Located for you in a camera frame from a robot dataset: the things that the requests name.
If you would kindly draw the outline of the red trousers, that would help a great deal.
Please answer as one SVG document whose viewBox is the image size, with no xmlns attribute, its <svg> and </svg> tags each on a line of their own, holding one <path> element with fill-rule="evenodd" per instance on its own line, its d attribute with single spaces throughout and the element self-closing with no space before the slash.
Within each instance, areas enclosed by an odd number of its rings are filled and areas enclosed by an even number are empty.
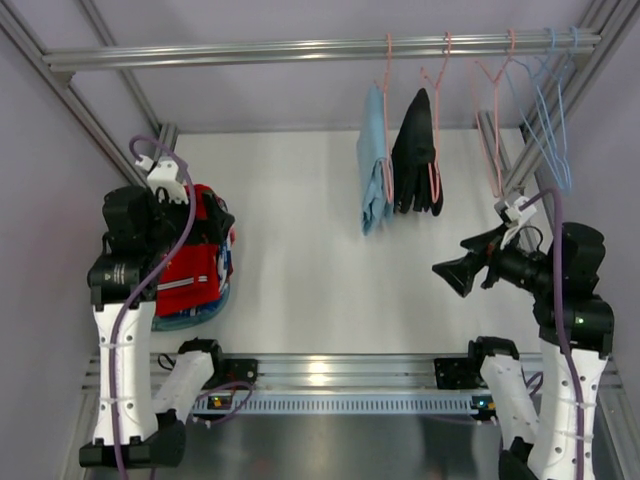
<svg viewBox="0 0 640 480">
<path fill-rule="evenodd" d="M 157 316 L 178 313 L 220 297 L 216 257 L 223 244 L 181 247 L 160 276 Z"/>
</svg>

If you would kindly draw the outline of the pink hanger of red trousers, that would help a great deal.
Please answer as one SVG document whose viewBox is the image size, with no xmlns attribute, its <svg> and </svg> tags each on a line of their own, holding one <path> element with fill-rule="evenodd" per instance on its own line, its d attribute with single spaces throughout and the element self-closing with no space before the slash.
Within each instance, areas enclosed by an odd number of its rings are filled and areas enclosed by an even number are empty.
<svg viewBox="0 0 640 480">
<path fill-rule="evenodd" d="M 470 86 L 472 93 L 472 103 L 474 107 L 474 114 L 477 126 L 480 126 L 480 109 L 479 103 L 477 100 L 476 90 L 475 90 L 475 67 L 479 67 L 483 72 L 487 80 L 490 82 L 493 88 L 493 110 L 492 110 L 492 120 L 493 120 L 493 152 L 489 152 L 488 147 L 483 148 L 484 158 L 487 162 L 489 168 L 490 175 L 490 188 L 494 198 L 501 198 L 504 194 L 504 186 L 503 186 L 503 169 L 501 167 L 500 162 L 500 154 L 501 154 L 501 136 L 500 136 L 500 107 L 499 107 L 499 93 L 500 93 L 500 85 L 502 78 L 506 73 L 506 69 L 514 57 L 515 47 L 517 44 L 517 35 L 513 28 L 509 28 L 507 30 L 507 39 L 508 39 L 508 48 L 506 49 L 506 56 L 501 63 L 498 71 L 493 74 L 486 65 L 480 60 L 473 60 L 470 64 Z"/>
</svg>

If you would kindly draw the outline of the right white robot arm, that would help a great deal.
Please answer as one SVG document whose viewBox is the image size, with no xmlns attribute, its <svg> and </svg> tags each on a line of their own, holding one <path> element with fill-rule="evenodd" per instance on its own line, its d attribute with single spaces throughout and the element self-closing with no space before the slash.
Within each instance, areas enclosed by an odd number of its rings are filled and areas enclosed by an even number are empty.
<svg viewBox="0 0 640 480">
<path fill-rule="evenodd" d="M 465 256 L 432 267 L 461 297 L 503 280 L 533 296 L 542 356 L 541 402 L 534 404 L 514 341 L 479 336 L 468 344 L 476 381 L 495 404 L 503 448 L 501 479 L 592 479 L 599 382 L 612 352 L 614 313 L 594 290 L 606 248 L 596 229 L 566 222 L 548 252 L 527 252 L 505 226 L 462 241 Z"/>
</svg>

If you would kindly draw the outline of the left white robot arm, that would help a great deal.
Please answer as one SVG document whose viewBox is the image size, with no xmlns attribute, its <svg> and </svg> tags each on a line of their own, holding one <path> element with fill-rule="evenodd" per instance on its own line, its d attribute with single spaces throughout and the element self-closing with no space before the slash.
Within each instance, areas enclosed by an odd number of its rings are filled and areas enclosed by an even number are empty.
<svg viewBox="0 0 640 480">
<path fill-rule="evenodd" d="M 235 218 L 210 187 L 116 189 L 104 198 L 107 230 L 87 274 L 100 349 L 99 412 L 79 450 L 84 468 L 177 466 L 186 424 L 201 391 L 218 380 L 222 351 L 213 339 L 188 340 L 158 392 L 151 387 L 150 337 L 157 320 L 195 319 L 221 302 L 233 271 Z"/>
</svg>

